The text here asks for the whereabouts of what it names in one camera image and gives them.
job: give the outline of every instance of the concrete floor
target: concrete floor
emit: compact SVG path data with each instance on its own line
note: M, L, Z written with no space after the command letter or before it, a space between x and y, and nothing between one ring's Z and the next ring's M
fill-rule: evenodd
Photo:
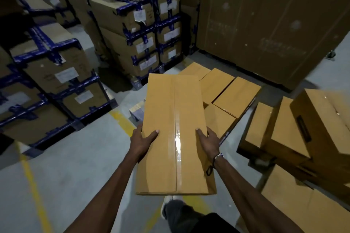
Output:
M92 66L98 68L99 62L94 55L92 43L82 27L76 26L70 31L81 41ZM350 35L337 48L335 61L323 60L291 94L199 52L186 58L186 62L195 61L210 69L215 67L259 84L263 89L257 101L275 105L282 96L293 98L303 88L342 89L350 94L349 52ZM180 63L167 73L177 74L184 67ZM123 78L116 78L107 69L100 68L99 74L102 81L114 90L113 95L119 104L116 110L130 119L129 108L145 98L147 86L134 91ZM256 186L261 174L247 165L246 158L236 153L251 112L252 108L222 144L221 152L248 182ZM117 168L129 148L129 142L129 136L118 121L106 114L81 131L59 141L41 156L29 160L33 181L28 181L28 173L24 172L28 168L23 168L17 151L10 146L0 156L0 232L49 232L41 228L45 216L43 218L42 214L38 215L40 206L37 206L35 192L33 194L31 191L33 184L36 185L43 212L53 231L63 232ZM185 197L185 201L194 205L198 211L216 212L235 225L239 217L238 210L217 173L215 178L216 195L190 196ZM170 232L166 221L159 216L163 197L138 196L134 193L134 183L135 170L123 195L112 232Z

